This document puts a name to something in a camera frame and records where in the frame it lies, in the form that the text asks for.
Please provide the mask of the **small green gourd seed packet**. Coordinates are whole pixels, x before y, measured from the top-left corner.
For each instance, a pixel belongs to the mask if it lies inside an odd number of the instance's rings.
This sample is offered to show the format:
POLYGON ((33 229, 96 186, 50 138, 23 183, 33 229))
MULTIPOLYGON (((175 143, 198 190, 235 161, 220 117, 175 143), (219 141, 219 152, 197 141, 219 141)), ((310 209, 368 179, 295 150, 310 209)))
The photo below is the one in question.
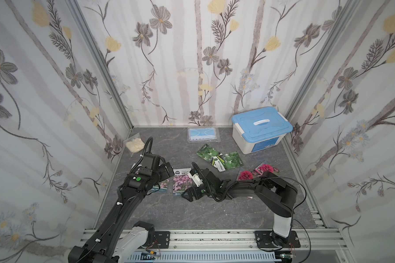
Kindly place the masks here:
POLYGON ((244 162, 237 152, 214 156, 210 162, 219 172, 225 172, 230 169, 244 166, 244 162))

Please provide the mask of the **aluminium corner frame post left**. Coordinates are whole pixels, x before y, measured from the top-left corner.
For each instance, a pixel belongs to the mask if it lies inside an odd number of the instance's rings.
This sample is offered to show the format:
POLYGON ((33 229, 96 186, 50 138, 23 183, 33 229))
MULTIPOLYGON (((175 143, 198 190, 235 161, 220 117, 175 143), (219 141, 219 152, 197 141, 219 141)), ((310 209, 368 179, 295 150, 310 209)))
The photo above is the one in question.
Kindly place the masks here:
POLYGON ((89 52, 91 53, 95 64, 99 69, 99 72, 102 74, 104 78, 104 82, 107 88, 109 89, 114 104, 116 105, 117 109, 119 110, 119 113, 122 116, 123 122, 127 130, 131 132, 132 129, 134 128, 132 121, 125 109, 125 105, 123 104, 119 93, 117 92, 116 86, 112 80, 105 59, 101 54, 101 51, 93 37, 93 34, 90 31, 90 28, 82 14, 79 4, 77 3, 77 1, 73 1, 73 0, 66 0, 65 3, 68 6, 68 9, 75 21, 75 24, 77 25, 77 27, 81 32, 81 35, 86 43, 86 46, 89 52))

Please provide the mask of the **blue lidded storage box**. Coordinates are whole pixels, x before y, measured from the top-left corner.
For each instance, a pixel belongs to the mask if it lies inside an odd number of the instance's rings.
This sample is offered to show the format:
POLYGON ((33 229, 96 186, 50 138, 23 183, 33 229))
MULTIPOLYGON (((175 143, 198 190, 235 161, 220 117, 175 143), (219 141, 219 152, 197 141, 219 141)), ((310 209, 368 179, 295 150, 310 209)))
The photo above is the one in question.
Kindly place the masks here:
POLYGON ((274 107, 234 115, 232 123, 232 137, 245 155, 278 145, 293 130, 291 123, 274 107))

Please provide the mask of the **red flower seed packet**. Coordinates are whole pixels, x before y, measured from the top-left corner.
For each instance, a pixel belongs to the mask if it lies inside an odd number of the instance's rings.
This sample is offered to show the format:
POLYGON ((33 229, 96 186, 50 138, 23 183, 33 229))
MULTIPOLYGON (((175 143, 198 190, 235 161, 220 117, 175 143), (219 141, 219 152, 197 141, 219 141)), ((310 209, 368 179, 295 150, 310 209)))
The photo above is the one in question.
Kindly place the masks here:
POLYGON ((279 169, 276 167, 272 167, 269 164, 260 164, 258 167, 254 169, 254 173, 258 176, 262 176, 264 172, 271 172, 275 175, 279 174, 279 169))

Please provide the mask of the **aluminium corner frame post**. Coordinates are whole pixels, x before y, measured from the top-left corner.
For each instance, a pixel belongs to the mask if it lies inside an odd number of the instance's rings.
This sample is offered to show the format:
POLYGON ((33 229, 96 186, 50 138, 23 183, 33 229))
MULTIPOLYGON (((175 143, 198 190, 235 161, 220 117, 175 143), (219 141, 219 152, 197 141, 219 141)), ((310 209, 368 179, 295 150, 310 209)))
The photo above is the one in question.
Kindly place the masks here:
POLYGON ((303 101, 306 96, 314 78, 319 73, 323 65, 325 64, 328 56, 331 54, 334 46, 338 43, 340 36, 344 32, 347 24, 350 22, 351 17, 354 12, 357 10, 361 1, 359 0, 350 0, 347 1, 344 5, 342 12, 338 16, 335 25, 332 27, 325 44, 320 50, 319 54, 316 57, 312 67, 310 68, 306 78, 304 79, 301 87, 299 88, 296 96, 294 97, 291 106, 289 107, 285 117, 290 121, 292 116, 296 113, 299 105, 303 101))
POLYGON ((132 129, 134 128, 132 121, 125 109, 125 105, 123 104, 119 93, 117 92, 116 86, 112 80, 105 59, 101 54, 101 51, 93 37, 93 34, 90 31, 90 28, 82 14, 79 4, 77 3, 77 1, 73 1, 73 0, 66 0, 65 3, 68 6, 68 9, 75 21, 75 24, 77 25, 77 27, 81 32, 81 35, 86 43, 86 46, 89 52, 91 53, 95 64, 99 69, 99 72, 102 74, 104 78, 104 82, 107 88, 109 89, 114 104, 116 105, 117 109, 119 110, 119 113, 122 116, 123 122, 127 130, 131 132, 132 129))

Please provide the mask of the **pink label seed packet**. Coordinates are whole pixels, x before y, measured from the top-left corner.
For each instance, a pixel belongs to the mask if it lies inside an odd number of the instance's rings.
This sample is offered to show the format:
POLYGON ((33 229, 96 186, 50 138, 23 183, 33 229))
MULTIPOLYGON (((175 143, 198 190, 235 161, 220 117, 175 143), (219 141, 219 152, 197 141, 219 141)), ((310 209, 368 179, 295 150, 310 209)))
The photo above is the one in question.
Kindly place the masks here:
POLYGON ((252 180, 253 174, 250 171, 241 171, 237 177, 237 181, 252 180))

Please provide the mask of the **white flower seed packet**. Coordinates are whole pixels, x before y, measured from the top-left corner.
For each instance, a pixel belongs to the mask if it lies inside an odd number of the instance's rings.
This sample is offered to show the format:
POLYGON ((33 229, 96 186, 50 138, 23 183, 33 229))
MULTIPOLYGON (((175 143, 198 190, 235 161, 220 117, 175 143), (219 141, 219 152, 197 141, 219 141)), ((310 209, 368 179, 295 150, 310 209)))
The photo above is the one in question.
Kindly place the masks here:
POLYGON ((193 186, 192 179, 188 176, 191 168, 174 169, 173 176, 173 194, 175 196, 181 195, 188 188, 193 186))
POLYGON ((160 183, 157 183, 156 185, 153 186, 153 188, 150 191, 151 192, 166 192, 169 187, 169 182, 170 182, 170 179, 166 179, 160 183))

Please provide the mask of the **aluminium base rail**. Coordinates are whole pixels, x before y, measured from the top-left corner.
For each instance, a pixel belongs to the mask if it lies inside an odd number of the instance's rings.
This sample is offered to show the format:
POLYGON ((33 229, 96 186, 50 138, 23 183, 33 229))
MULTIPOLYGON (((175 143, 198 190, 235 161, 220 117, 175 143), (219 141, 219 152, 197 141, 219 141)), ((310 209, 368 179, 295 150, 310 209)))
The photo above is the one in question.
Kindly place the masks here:
POLYGON ((86 230, 81 244, 119 263, 352 263, 336 229, 296 229, 274 245, 269 230, 86 230))

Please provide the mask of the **bag of cream gloves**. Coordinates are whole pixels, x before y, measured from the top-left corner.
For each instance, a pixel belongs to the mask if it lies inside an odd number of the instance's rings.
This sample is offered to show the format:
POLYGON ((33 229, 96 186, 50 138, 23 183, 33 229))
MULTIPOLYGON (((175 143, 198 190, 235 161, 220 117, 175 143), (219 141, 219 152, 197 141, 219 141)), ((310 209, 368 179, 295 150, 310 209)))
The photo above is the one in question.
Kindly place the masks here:
POLYGON ((124 141, 125 148, 130 153, 137 153, 144 149, 145 142, 140 137, 140 134, 134 134, 124 141))

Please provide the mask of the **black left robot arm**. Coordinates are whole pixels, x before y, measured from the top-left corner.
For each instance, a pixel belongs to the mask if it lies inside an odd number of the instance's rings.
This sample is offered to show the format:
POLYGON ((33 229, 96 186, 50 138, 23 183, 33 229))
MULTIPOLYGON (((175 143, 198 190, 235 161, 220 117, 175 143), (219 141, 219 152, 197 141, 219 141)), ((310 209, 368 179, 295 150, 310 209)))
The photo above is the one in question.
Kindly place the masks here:
POLYGON ((151 159, 127 175, 117 188, 117 201, 86 243, 75 246, 69 253, 70 263, 121 263, 138 248, 151 245, 155 241, 153 224, 137 222, 129 234, 121 238, 126 221, 148 195, 154 185, 174 176, 169 163, 151 159))

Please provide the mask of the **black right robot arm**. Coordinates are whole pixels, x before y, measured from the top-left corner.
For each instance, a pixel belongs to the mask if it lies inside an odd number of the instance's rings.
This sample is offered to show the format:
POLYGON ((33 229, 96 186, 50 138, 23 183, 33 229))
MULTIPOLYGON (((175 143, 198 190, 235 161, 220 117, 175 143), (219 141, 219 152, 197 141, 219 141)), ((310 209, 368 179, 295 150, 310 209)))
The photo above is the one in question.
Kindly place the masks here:
POLYGON ((264 172, 255 179, 221 180, 205 169, 192 176, 192 180, 196 185, 186 189, 182 198, 193 202, 207 196, 223 202, 238 197, 257 197, 274 213, 274 237, 283 240, 289 237, 298 190, 283 178, 264 172))

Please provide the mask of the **large green gourd seed packet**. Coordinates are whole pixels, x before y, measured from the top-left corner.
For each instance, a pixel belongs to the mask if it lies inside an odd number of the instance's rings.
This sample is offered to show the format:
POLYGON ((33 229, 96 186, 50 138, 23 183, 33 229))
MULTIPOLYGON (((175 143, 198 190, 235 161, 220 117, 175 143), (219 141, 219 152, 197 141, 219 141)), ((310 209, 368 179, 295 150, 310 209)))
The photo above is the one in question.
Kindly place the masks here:
POLYGON ((212 148, 210 145, 205 144, 203 147, 201 147, 196 154, 204 159, 205 161, 211 162, 214 157, 218 157, 221 155, 219 151, 216 149, 212 148))

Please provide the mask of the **aluminium corner frame post right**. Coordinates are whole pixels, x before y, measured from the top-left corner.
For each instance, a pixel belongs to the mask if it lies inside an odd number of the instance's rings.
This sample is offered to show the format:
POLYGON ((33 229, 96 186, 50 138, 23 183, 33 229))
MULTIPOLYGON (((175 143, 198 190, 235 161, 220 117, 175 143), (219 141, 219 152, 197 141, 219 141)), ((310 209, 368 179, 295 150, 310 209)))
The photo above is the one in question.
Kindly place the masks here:
POLYGON ((334 46, 338 43, 340 36, 344 32, 347 24, 350 22, 351 17, 354 12, 357 10, 361 1, 359 0, 350 0, 347 1, 344 5, 342 12, 338 16, 335 25, 332 27, 325 44, 320 50, 319 54, 316 57, 312 67, 310 68, 306 78, 304 79, 301 87, 299 88, 296 96, 294 97, 291 106, 289 107, 285 117, 290 121, 292 116, 296 113, 299 105, 303 101, 306 96, 314 78, 319 73, 323 65, 325 64, 328 56, 331 54, 334 46))

